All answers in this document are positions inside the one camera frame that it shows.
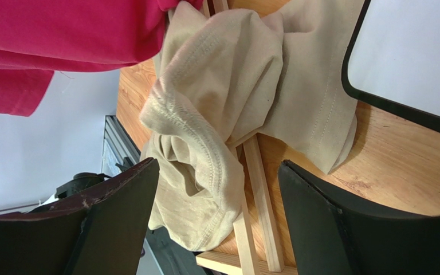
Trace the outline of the beige t-shirt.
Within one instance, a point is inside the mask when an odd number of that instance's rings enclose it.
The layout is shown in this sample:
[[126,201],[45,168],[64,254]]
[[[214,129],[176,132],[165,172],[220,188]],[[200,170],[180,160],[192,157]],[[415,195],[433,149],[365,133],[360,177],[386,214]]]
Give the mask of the beige t-shirt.
[[231,153],[257,133],[329,173],[347,158],[356,100],[341,67],[362,1],[290,1],[260,17],[232,9],[206,18],[176,7],[160,75],[140,114],[142,156],[160,166],[150,229],[183,248],[216,248],[241,207],[242,164]]

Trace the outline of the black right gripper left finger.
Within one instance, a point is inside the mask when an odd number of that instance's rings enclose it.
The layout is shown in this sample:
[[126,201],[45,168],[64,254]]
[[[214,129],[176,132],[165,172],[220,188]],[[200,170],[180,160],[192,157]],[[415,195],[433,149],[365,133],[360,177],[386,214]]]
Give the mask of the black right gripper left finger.
[[0,274],[135,274],[158,177],[147,158],[67,198],[0,215]]

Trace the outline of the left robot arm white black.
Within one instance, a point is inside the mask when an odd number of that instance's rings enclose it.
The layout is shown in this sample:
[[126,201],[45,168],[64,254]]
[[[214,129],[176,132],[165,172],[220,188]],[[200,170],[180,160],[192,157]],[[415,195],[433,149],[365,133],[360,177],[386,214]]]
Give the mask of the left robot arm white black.
[[97,174],[92,172],[81,172],[76,174],[72,180],[68,181],[67,183],[61,185],[60,187],[56,188],[56,192],[49,197],[44,203],[40,203],[38,207],[30,211],[33,212],[39,212],[41,206],[47,205],[53,202],[57,202],[60,199],[65,199],[67,197],[70,197],[74,194],[80,193],[83,190],[90,188],[94,185],[97,185],[103,181],[106,181],[107,179],[110,179],[111,176],[106,174]]

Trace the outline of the magenta t-shirt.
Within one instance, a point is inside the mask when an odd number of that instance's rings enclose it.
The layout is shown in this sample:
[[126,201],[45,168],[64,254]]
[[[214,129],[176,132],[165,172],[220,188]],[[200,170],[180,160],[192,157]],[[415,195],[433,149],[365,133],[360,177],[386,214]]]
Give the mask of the magenta t-shirt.
[[177,1],[0,1],[0,113],[30,116],[53,75],[156,55]]

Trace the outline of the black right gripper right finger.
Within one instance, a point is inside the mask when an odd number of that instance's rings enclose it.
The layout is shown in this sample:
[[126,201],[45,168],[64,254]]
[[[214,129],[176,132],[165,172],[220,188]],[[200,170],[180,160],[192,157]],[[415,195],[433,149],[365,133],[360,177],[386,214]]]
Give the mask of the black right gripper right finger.
[[299,274],[440,274],[440,216],[375,203],[290,160],[278,181]]

